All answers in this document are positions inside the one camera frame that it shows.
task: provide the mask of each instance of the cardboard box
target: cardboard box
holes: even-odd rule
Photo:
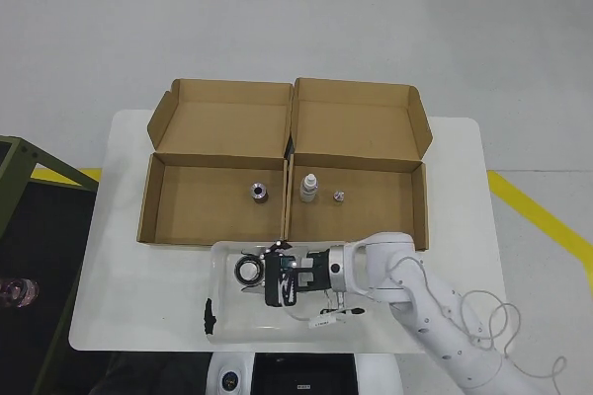
[[[175,80],[147,127],[137,240],[211,245],[283,238],[292,84]],[[266,185],[255,203],[250,187]]]
[[[426,171],[433,136],[415,87],[299,78],[295,83],[285,236],[358,240],[376,232],[413,236],[428,248]],[[318,179],[314,201],[302,178]],[[345,200],[333,199],[336,190]]]

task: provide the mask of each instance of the metal ring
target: metal ring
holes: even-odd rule
[[[250,187],[250,195],[257,203],[263,203],[268,200],[268,191],[266,186],[261,183],[255,183]]]
[[[257,273],[251,279],[246,279],[241,275],[241,268],[246,264],[252,264],[257,269]],[[254,256],[254,255],[244,255],[237,261],[235,264],[235,278],[242,284],[246,286],[256,285],[261,282],[262,278],[264,277],[264,264],[261,260]]]

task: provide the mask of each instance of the cardboard box flap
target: cardboard box flap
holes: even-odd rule
[[[159,153],[283,158],[292,97],[291,84],[175,80],[147,132]]]
[[[415,87],[299,78],[295,154],[419,161],[433,137]]]

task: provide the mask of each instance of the white cable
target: white cable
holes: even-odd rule
[[[402,262],[404,262],[406,260],[413,261],[417,265],[417,267],[422,271],[422,275],[424,276],[424,285],[426,286],[426,290],[428,291],[428,294],[431,296],[431,298],[435,301],[435,303],[439,307],[442,315],[445,318],[447,318],[455,326],[455,328],[457,328],[464,335],[466,335],[470,339],[470,342],[472,343],[472,345],[475,347],[479,347],[485,351],[490,351],[490,350],[494,349],[494,339],[498,338],[505,332],[508,322],[509,322],[509,314],[507,312],[507,307],[512,307],[516,311],[516,315],[518,316],[518,325],[516,327],[516,330],[514,331],[514,334],[510,337],[510,339],[505,344],[505,347],[503,348],[503,354],[505,355],[505,358],[510,359],[512,361],[512,364],[514,365],[514,367],[516,367],[521,373],[525,374],[526,376],[529,376],[532,378],[539,378],[539,379],[550,378],[551,382],[553,383],[553,388],[555,388],[555,392],[557,393],[557,395],[561,395],[560,390],[557,387],[557,383],[555,382],[555,378],[558,377],[566,369],[567,359],[564,355],[561,355],[555,359],[555,361],[553,362],[553,366],[551,367],[550,374],[540,374],[540,375],[532,374],[532,373],[525,371],[518,364],[516,364],[516,362],[513,359],[510,358],[507,349],[510,346],[510,344],[514,341],[514,339],[516,339],[516,336],[521,332],[521,311],[518,309],[518,307],[516,307],[516,305],[514,305],[512,303],[503,302],[498,296],[496,296],[494,293],[492,293],[488,290],[483,290],[483,289],[471,290],[471,291],[465,293],[464,296],[462,296],[462,301],[460,303],[460,311],[459,312],[462,317],[462,321],[464,322],[464,328],[462,328],[451,317],[448,317],[445,314],[445,306],[439,302],[437,297],[435,297],[435,295],[433,294],[433,291],[431,290],[430,286],[428,285],[428,277],[426,276],[426,271],[424,270],[424,266],[419,261],[417,261],[415,258],[413,258],[413,257],[402,258],[390,270],[386,271],[385,276],[388,277],[390,280],[392,280],[395,284],[398,284],[397,280],[391,276],[391,273]],[[490,333],[490,336],[488,336],[488,337],[483,337],[483,336],[479,336],[479,335],[472,333],[469,330],[469,327],[467,326],[467,323],[466,323],[466,318],[464,316],[464,303],[466,302],[466,298],[474,293],[483,293],[483,294],[490,295],[499,302],[499,305],[496,308],[494,308],[494,310],[492,310],[492,313],[490,314],[490,318],[487,323],[488,331]],[[498,312],[501,309],[505,312],[505,324],[503,325],[503,328],[501,329],[501,331],[497,335],[494,335],[492,333],[492,319],[494,318],[494,315],[496,314],[496,312]],[[480,346],[478,344],[479,340],[489,340],[490,347],[485,348],[485,347]],[[558,364],[561,362],[562,362],[562,366],[560,368],[556,368],[558,366]]]
[[[303,318],[303,317],[298,317],[295,314],[293,314],[292,311],[290,311],[290,309],[288,308],[288,306],[284,305],[284,298],[282,297],[281,294],[281,281],[277,281],[277,290],[278,290],[278,295],[279,295],[279,304],[281,305],[281,307],[284,309],[284,311],[286,312],[286,314],[288,314],[289,316],[293,317],[294,319],[296,319],[297,321],[301,321],[301,322],[309,322],[310,318]]]

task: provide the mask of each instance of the clear plastic container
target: clear plastic container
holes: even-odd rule
[[[340,243],[293,243],[288,255],[304,256],[307,252],[324,251]],[[212,271],[209,299],[212,301],[212,315],[216,322],[209,341],[214,344],[234,343],[311,343],[355,341],[369,325],[369,307],[375,303],[352,294],[345,294],[347,307],[362,307],[367,311],[360,316],[342,317],[344,322],[318,328],[309,328],[307,322],[298,321],[284,309],[299,318],[313,318],[327,308],[331,301],[335,306],[336,294],[328,290],[300,292],[294,307],[267,306],[263,288],[259,292],[244,292],[244,286],[237,281],[234,268],[243,254],[259,255],[268,243],[218,242],[212,246]]]

